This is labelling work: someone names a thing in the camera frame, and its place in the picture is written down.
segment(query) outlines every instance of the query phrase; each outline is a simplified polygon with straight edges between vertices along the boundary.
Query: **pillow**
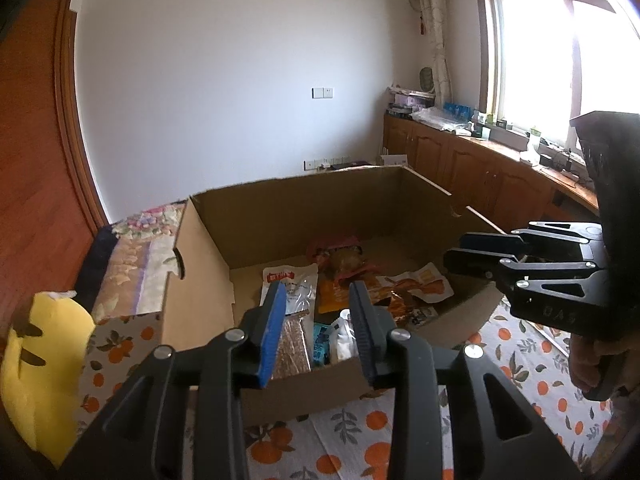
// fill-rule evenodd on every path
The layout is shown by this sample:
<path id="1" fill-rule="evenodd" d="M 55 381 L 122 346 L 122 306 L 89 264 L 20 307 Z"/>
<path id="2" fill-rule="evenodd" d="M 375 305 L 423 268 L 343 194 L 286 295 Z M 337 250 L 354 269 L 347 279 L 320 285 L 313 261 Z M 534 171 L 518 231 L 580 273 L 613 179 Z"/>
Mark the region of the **pillow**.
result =
<path id="1" fill-rule="evenodd" d="M 14 322 L 0 367 L 0 397 L 31 449 L 60 467 L 76 440 L 72 416 L 91 315 L 65 294 L 33 297 L 28 323 Z"/>

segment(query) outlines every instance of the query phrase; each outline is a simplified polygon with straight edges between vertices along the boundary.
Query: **blue packet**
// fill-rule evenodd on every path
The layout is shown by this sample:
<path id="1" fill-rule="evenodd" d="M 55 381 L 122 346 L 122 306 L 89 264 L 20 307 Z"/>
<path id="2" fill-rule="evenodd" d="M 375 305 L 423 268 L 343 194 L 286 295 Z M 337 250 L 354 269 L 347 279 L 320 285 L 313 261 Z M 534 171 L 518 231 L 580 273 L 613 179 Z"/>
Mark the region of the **blue packet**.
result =
<path id="1" fill-rule="evenodd" d="M 329 362 L 329 325 L 314 323 L 314 367 L 324 366 Z"/>

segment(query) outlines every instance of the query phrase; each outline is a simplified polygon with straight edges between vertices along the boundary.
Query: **cabinet door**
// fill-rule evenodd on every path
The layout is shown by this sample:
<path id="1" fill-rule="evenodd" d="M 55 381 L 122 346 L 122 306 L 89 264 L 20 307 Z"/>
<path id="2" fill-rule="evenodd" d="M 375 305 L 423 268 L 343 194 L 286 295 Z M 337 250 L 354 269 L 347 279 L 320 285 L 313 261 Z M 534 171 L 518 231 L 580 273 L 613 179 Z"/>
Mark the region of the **cabinet door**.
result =
<path id="1" fill-rule="evenodd" d="M 494 156 L 468 140 L 452 137 L 450 157 L 445 170 L 444 187 L 456 204 L 481 214 L 487 213 L 486 183 L 493 175 Z"/>
<path id="2" fill-rule="evenodd" d="M 413 121 L 388 118 L 385 148 L 388 149 L 389 155 L 405 155 L 409 152 L 413 126 Z"/>
<path id="3" fill-rule="evenodd" d="M 488 217 L 498 227 L 509 232 L 542 218 L 551 185 L 530 168 L 505 160 L 492 180 L 495 201 Z"/>
<path id="4" fill-rule="evenodd" d="M 422 176 L 444 186 L 445 166 L 451 134 L 439 132 L 424 124 L 414 126 L 413 161 L 409 164 Z"/>

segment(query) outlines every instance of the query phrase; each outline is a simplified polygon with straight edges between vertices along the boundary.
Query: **human hand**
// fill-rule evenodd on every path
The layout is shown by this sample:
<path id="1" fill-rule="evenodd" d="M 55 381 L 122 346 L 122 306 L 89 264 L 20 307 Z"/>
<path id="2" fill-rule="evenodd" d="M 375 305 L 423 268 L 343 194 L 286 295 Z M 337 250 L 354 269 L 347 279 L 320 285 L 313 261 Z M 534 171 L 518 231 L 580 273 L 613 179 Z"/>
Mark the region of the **human hand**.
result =
<path id="1" fill-rule="evenodd" d="M 569 375 L 571 382 L 582 391 L 591 390 L 600 383 L 598 363 L 594 341 L 571 334 L 569 342 Z"/>
<path id="2" fill-rule="evenodd" d="M 572 383 L 583 391 L 600 383 L 598 363 L 605 355 L 628 352 L 616 387 L 631 391 L 640 384 L 640 332 L 625 335 L 615 342 L 592 341 L 572 334 L 569 344 L 569 374 Z"/>

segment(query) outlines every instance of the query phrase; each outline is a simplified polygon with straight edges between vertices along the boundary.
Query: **snack package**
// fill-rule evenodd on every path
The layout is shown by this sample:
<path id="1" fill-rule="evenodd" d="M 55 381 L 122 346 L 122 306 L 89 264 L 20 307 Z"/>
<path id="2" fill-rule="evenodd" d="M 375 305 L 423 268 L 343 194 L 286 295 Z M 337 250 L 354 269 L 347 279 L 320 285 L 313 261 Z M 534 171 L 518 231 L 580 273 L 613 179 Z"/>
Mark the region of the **snack package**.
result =
<path id="1" fill-rule="evenodd" d="M 306 312 L 285 316 L 272 379 L 282 379 L 311 371 L 303 327 L 306 316 L 308 316 Z"/>
<path id="2" fill-rule="evenodd" d="M 328 330 L 329 356 L 331 364 L 339 363 L 358 355 L 356 336 L 351 325 L 351 314 L 348 308 L 340 313 Z"/>
<path id="3" fill-rule="evenodd" d="M 286 314 L 308 310 L 313 315 L 316 308 L 316 288 L 318 288 L 318 264 L 306 267 L 267 267 L 262 271 L 262 295 L 260 304 L 267 297 L 269 285 L 276 280 L 287 289 Z"/>
<path id="4" fill-rule="evenodd" d="M 384 306 L 400 328 L 415 329 L 436 319 L 438 313 L 406 290 L 393 290 L 389 298 L 376 303 Z"/>
<path id="5" fill-rule="evenodd" d="M 425 303 L 438 303 L 453 296 L 449 281 L 440 274 L 433 263 L 428 263 L 415 272 L 403 272 L 397 276 L 373 276 L 366 272 L 358 279 L 364 281 L 371 303 L 378 303 L 389 298 L 393 291 L 402 290 L 408 291 Z M 320 278 L 318 291 L 320 314 L 349 307 L 349 283 L 336 283 L 334 280 Z"/>
<path id="6" fill-rule="evenodd" d="M 306 248 L 306 257 L 336 283 L 377 270 L 362 256 L 360 241 L 355 236 L 315 240 Z"/>
<path id="7" fill-rule="evenodd" d="M 315 367 L 329 363 L 329 334 L 331 327 L 322 323 L 314 323 L 314 362 Z"/>
<path id="8" fill-rule="evenodd" d="M 440 274 L 433 263 L 428 263 L 415 272 L 403 272 L 397 276 L 376 276 L 376 280 L 379 284 L 378 289 L 369 291 L 373 303 L 388 298 L 394 291 L 401 290 L 406 290 L 425 303 L 438 303 L 453 296 L 449 281 Z"/>

